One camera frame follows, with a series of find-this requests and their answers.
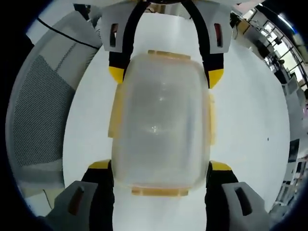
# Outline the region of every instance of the translucent plastic box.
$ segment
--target translucent plastic box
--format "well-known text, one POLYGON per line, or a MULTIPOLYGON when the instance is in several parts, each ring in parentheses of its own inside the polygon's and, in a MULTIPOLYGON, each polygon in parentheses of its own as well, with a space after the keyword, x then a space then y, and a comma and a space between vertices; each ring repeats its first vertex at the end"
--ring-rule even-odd
POLYGON ((184 191, 205 182, 210 118, 200 64, 170 53, 137 55, 126 71, 121 102, 112 155, 117 182, 184 191))

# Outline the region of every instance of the container lid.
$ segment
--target container lid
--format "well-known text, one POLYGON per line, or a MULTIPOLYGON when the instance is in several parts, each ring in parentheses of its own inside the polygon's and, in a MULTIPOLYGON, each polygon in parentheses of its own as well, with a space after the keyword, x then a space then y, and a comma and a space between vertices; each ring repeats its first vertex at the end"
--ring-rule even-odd
POLYGON ((115 180, 138 190, 187 190, 204 182, 210 115, 203 67, 189 56, 140 54, 130 61, 119 95, 115 180))

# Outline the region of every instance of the white table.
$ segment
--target white table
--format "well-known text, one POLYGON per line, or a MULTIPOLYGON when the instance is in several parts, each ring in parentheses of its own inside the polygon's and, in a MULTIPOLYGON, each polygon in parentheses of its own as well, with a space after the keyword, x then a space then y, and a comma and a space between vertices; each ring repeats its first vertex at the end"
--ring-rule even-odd
MULTIPOLYGON (((134 54, 148 50, 190 55, 201 62, 192 21, 148 13, 138 24, 134 54)), ((63 152, 64 182, 81 180, 87 167, 111 158, 107 137, 116 83, 108 72, 108 53, 98 51, 69 112, 63 152)), ((225 74, 212 90, 217 136, 211 159, 229 164, 270 210, 279 192, 289 152, 289 120, 280 83, 265 63, 232 41, 225 74)), ((205 186, 183 198, 137 197, 115 185, 114 230, 194 230, 206 226, 205 186)))

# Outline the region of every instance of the window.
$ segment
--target window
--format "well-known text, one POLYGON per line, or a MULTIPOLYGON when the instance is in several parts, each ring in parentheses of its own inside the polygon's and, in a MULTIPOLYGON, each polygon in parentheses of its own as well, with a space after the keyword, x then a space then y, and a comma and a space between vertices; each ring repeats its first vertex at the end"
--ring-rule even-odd
POLYGON ((271 32, 270 35, 268 36, 269 42, 273 42, 277 38, 277 35, 275 35, 274 32, 271 32))
POLYGON ((278 37, 278 38, 282 38, 283 37, 283 34, 280 32, 280 30, 278 30, 277 28, 274 29, 273 31, 275 33, 275 35, 278 37))
POLYGON ((288 51, 288 53, 285 54, 281 59, 284 60, 283 66, 286 70, 291 70, 297 65, 297 62, 295 61, 291 51, 288 51))
POLYGON ((284 42, 282 42, 279 45, 276 44, 274 50, 277 51, 276 54, 278 54, 278 57, 281 57, 289 50, 289 48, 284 42))
POLYGON ((261 34, 264 35, 265 37, 267 37, 269 34, 267 32, 265 32, 264 30, 261 30, 261 34))
POLYGON ((307 90, 307 89, 308 89, 308 88, 307 88, 307 85, 302 86, 301 89, 302 89, 303 91, 307 90))
POLYGON ((248 11, 246 14, 243 15, 243 18, 246 20, 249 20, 255 13, 255 9, 251 9, 250 11, 248 11))
POLYGON ((272 23, 267 22, 264 26, 264 29, 270 34, 273 31, 274 27, 275 26, 272 23))

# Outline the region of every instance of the mesh chair back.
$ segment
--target mesh chair back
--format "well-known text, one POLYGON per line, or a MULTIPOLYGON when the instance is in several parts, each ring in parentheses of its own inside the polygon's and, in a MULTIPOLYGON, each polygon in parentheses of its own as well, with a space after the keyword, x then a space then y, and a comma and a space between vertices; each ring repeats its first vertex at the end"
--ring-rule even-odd
MULTIPOLYGON (((99 36, 78 12, 53 28, 92 46, 99 36)), ((6 117, 10 164, 23 187, 63 187, 65 124, 78 84, 97 52, 49 30, 24 61, 6 117)))

